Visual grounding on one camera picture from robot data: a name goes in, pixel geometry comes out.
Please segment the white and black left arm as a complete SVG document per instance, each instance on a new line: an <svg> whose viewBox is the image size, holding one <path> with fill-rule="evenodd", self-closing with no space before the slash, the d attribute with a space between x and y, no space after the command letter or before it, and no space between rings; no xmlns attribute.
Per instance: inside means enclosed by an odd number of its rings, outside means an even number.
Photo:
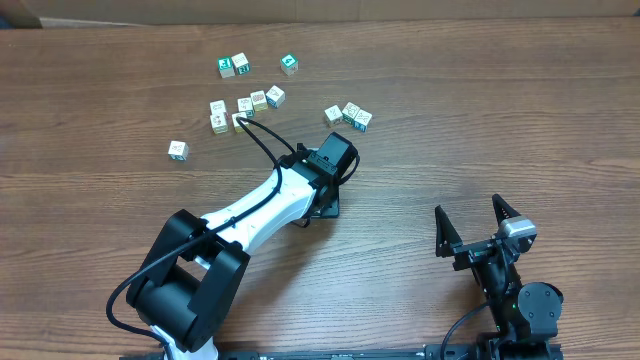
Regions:
<svg viewBox="0 0 640 360"><path fill-rule="evenodd" d="M226 318L252 254L285 225L339 215L339 188L359 162L336 132L317 149L298 145L235 203L196 217L172 215L126 293L168 359L215 359Z"/></svg>

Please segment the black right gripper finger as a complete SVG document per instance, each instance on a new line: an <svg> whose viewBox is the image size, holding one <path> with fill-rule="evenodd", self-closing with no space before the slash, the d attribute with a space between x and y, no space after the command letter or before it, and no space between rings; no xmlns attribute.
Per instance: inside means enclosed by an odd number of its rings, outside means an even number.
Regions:
<svg viewBox="0 0 640 360"><path fill-rule="evenodd" d="M435 208L437 257L450 257L463 241L441 206Z"/></svg>
<svg viewBox="0 0 640 360"><path fill-rule="evenodd" d="M500 231L515 231L521 220L521 214L511 207L499 194L492 196L492 204L498 229Z"/></svg>

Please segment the green edged trio block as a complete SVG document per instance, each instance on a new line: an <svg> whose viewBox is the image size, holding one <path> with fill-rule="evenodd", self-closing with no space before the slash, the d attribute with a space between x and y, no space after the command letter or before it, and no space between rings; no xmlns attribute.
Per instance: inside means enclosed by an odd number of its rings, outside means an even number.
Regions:
<svg viewBox="0 0 640 360"><path fill-rule="evenodd" d="M355 117L360 111L360 107L352 102L348 102L342 109L343 120L349 124L353 124Z"/></svg>

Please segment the blue edged trio block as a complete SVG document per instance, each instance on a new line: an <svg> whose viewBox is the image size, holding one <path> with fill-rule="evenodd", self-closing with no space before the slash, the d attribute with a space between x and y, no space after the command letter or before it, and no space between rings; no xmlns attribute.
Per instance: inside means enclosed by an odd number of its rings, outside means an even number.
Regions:
<svg viewBox="0 0 640 360"><path fill-rule="evenodd" d="M360 130L361 132L366 132L372 118L373 115L371 113L367 112L364 109L360 109L354 117L353 127Z"/></svg>

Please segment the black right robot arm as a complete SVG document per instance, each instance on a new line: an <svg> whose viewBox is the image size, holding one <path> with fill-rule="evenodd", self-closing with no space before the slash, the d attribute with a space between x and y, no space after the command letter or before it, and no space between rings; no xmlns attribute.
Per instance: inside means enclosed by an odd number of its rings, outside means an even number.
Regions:
<svg viewBox="0 0 640 360"><path fill-rule="evenodd" d="M551 339L558 335L564 295L550 283L522 283L515 267L519 257L531 249L536 225L498 194L492 196L492 204L497 231L469 244L463 242L444 209L435 208L435 254L452 257L456 271L471 270L485 302L457 320L434 353L441 359L453 355L460 359L561 359L561 347ZM491 312L496 330L479 334L471 345L451 346L454 332L485 309Z"/></svg>

